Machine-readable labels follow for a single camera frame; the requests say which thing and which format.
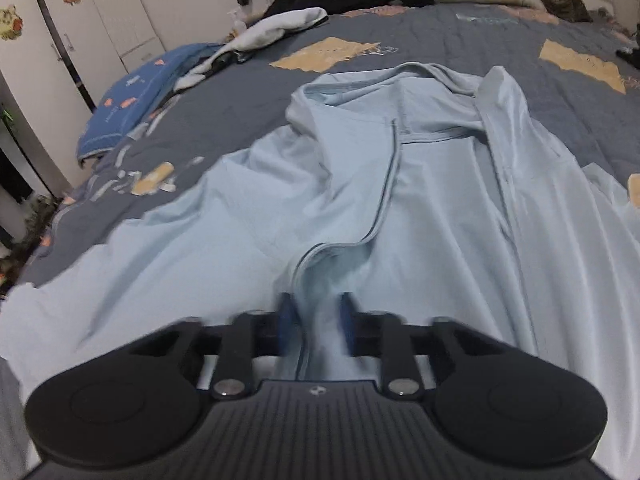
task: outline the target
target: gray bed sheet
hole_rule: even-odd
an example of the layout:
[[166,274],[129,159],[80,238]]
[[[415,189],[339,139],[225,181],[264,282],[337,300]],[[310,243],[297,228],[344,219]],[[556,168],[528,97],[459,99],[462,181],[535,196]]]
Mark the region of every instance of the gray bed sheet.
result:
[[[74,191],[76,204],[59,214],[50,246],[39,249],[23,280],[35,285],[52,280],[88,248],[103,243],[124,219],[139,218],[174,200],[220,156],[246,148],[283,125],[290,94],[318,73],[275,68],[270,63],[330,36],[379,43],[379,49],[339,62],[328,72],[377,70],[419,61],[484,75],[492,66],[503,65],[524,90],[532,117],[555,133],[581,165],[595,162],[623,184],[640,169],[640,72],[616,58],[615,50],[625,43],[607,27],[542,23],[516,18],[500,7],[470,4],[407,9],[392,16],[373,12],[332,16],[327,23],[286,38],[189,90],[150,136],[124,140],[100,162],[94,177]],[[539,59],[546,40],[614,62],[626,81],[626,94]],[[116,168],[127,143],[130,147]],[[190,165],[195,157],[203,157],[201,163]],[[105,184],[120,180],[120,172],[146,174],[164,161],[176,168],[176,191],[134,196],[108,189],[99,200],[91,200]],[[17,385],[1,360],[0,381],[0,479],[12,480],[24,472],[27,439]]]

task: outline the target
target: ribbed black surface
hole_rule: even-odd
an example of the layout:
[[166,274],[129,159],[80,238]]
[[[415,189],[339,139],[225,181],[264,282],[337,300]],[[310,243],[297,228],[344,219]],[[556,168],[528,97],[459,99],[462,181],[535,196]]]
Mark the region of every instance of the ribbed black surface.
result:
[[[320,395],[318,388],[326,389]],[[373,383],[266,381],[253,397],[217,404],[177,449],[124,470],[46,463],[30,480],[605,479],[591,463],[544,471],[494,466],[457,450],[422,408]]]

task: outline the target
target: cabinet door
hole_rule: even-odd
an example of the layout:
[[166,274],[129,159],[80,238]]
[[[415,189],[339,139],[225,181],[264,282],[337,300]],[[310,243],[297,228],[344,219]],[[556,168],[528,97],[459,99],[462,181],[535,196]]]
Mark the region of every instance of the cabinet door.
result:
[[120,57],[156,39],[140,0],[94,0],[102,22]]
[[98,105],[104,93],[127,75],[93,0],[44,0],[60,39]]
[[36,0],[0,0],[0,72],[50,158],[71,184],[80,184],[91,172],[78,166],[76,144],[91,112]]

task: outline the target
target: drawer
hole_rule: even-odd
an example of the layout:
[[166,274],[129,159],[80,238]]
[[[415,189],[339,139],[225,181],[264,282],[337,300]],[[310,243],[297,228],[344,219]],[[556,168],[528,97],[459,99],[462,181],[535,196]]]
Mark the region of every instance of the drawer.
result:
[[165,50],[158,38],[153,38],[146,43],[134,48],[128,54],[122,56],[127,72],[133,72],[138,67],[144,65],[147,61],[151,61],[157,56],[164,54]]

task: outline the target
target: bed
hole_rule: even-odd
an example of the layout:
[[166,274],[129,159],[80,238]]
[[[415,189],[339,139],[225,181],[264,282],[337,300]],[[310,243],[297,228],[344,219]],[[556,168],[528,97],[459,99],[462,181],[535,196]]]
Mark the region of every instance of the bed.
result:
[[[539,11],[502,6],[364,9],[331,16],[227,68],[172,103],[151,135],[123,140],[65,200],[22,281],[45,285],[91,248],[106,243],[123,221],[175,201],[221,156],[247,148],[286,124],[292,92],[324,68],[315,72],[303,64],[306,70],[300,70],[290,56],[308,47],[322,50],[321,42],[329,38],[334,38],[331,49],[350,52],[349,59],[326,67],[329,73],[418,61],[484,76],[502,65],[523,89],[532,117],[556,134],[581,166],[595,163],[623,185],[640,168],[640,73],[616,58],[615,51],[630,42],[607,26],[571,24]],[[613,63],[619,78],[612,81],[602,71],[587,75],[584,70],[563,70],[561,60],[540,59],[543,49],[558,44],[576,56],[588,55],[575,59],[586,59],[591,67],[602,68],[600,60]],[[573,55],[558,52],[560,57]],[[603,70],[611,69],[605,65]],[[171,163],[175,177],[168,186],[141,196],[130,192],[134,180],[165,162]],[[0,478],[19,478],[25,471],[28,436],[18,383],[4,360],[0,413]]]

